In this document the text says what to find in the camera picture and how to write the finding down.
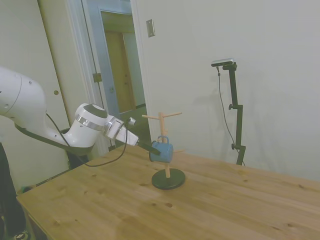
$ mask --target black pants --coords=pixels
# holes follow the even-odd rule
[[[11,237],[26,228],[25,214],[16,197],[6,152],[2,143],[0,143],[0,205],[4,214],[7,233]],[[2,231],[3,227],[0,228],[0,239],[3,234]]]

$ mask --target metal ring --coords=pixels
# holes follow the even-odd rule
[[[75,116],[75,119],[79,123],[81,123],[82,125],[85,125],[86,127],[90,128],[90,129],[93,129],[96,131],[102,131],[104,129],[104,126],[100,126],[98,124],[95,124],[94,122],[85,119],[84,117],[80,116],[79,114],[77,114]]]

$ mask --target blue mug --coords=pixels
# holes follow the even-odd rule
[[[169,138],[167,136],[158,136],[159,138],[165,138],[167,143],[153,141],[152,147],[160,151],[160,155],[155,155],[153,153],[149,153],[149,158],[151,162],[161,162],[161,163],[170,163],[172,161],[172,156],[174,154],[174,146],[169,143]]]

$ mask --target switch plate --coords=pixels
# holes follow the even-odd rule
[[[153,19],[146,21],[146,29],[148,30],[148,37],[149,38],[154,37],[156,35]]]

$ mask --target black cable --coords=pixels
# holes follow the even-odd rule
[[[53,125],[55,126],[56,130],[59,132],[60,136],[62,137],[62,139],[65,141],[65,143],[67,144],[68,147],[72,148],[70,146],[70,144],[67,142],[67,140],[65,139],[64,135],[61,133],[61,131],[59,130],[59,127],[57,126],[57,124],[55,123],[55,121],[50,117],[50,115],[47,113],[46,114],[47,117],[51,120],[51,122],[53,123]],[[124,126],[126,127],[126,131],[125,131],[125,143],[124,143],[124,148],[122,150],[122,153],[120,154],[120,156],[118,156],[116,159],[114,160],[111,160],[111,161],[108,161],[108,162],[105,162],[105,163],[101,163],[101,164],[97,164],[97,165],[89,165],[87,164],[86,162],[84,162],[79,156],[75,155],[78,160],[83,163],[84,165],[86,165],[87,167],[91,167],[91,168],[96,168],[96,167],[100,167],[100,166],[104,166],[104,165],[107,165],[107,164],[111,164],[117,160],[119,160],[125,153],[126,151],[126,148],[127,148],[127,142],[128,142],[128,123],[129,123],[129,120],[125,121],[124,123]]]
[[[219,67],[217,66],[216,69],[218,70],[218,77],[219,77],[219,95],[220,95],[220,100],[221,100],[221,105],[222,105],[222,111],[223,111],[223,118],[224,118],[224,122],[225,122],[225,125],[226,125],[226,129],[228,130],[228,133],[232,139],[232,142],[233,142],[233,145],[235,146],[236,143],[235,143],[235,140],[234,140],[234,137],[232,136],[230,130],[229,130],[229,126],[228,126],[228,123],[227,123],[227,119],[226,119],[226,112],[225,112],[225,106],[224,106],[224,102],[222,100],[222,96],[221,96],[221,81],[220,81],[220,76],[221,76],[221,73],[219,71]]]

